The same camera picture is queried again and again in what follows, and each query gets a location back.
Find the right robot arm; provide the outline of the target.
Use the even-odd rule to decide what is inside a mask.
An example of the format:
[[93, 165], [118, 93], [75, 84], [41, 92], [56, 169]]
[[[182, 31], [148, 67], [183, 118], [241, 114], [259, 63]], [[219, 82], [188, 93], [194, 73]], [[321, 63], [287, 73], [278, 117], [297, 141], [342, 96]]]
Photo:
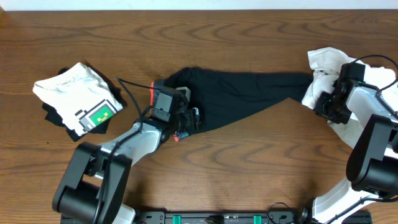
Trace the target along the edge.
[[397, 201], [397, 112], [381, 90], [361, 81], [336, 81], [332, 93], [322, 93], [315, 112], [346, 124], [354, 114], [363, 131], [347, 165], [346, 176], [302, 211], [301, 223], [342, 223], [370, 203]]

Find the black leggings red waistband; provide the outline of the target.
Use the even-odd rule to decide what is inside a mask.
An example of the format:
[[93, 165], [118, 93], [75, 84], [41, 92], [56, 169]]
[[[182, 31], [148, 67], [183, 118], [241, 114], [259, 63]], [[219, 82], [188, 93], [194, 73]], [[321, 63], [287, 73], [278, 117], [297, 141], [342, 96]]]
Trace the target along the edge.
[[151, 103], [158, 89], [187, 87], [189, 107], [198, 108], [201, 128], [183, 131], [175, 140], [221, 128], [291, 98], [301, 102], [313, 77], [308, 73], [222, 72], [186, 67], [166, 79], [151, 83]]

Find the white garment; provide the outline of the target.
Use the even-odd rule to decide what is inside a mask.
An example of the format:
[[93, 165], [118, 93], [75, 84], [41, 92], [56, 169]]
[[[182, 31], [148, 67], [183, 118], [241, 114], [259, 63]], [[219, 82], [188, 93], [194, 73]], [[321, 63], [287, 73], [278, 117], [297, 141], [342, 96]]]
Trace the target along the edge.
[[[354, 61], [344, 52], [333, 47], [326, 47], [307, 52], [309, 66], [313, 70], [313, 81], [308, 87], [302, 104], [310, 109], [315, 107], [322, 92], [331, 93], [333, 83], [340, 75], [341, 66]], [[385, 67], [372, 67], [366, 65], [364, 81], [368, 84], [382, 88], [396, 79], [396, 73]], [[350, 147], [355, 147], [363, 127], [357, 117], [351, 115], [347, 124], [327, 122], [329, 127]]]

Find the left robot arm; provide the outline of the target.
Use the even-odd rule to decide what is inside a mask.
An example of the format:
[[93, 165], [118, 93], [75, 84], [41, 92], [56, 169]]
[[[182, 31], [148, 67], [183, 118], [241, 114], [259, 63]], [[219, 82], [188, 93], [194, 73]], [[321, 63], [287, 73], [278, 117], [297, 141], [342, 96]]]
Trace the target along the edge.
[[174, 114], [147, 110], [150, 116], [114, 140], [76, 147], [53, 197], [54, 211], [72, 223], [133, 223], [135, 210], [123, 204], [131, 167], [170, 136], [185, 137], [201, 127], [198, 108]]

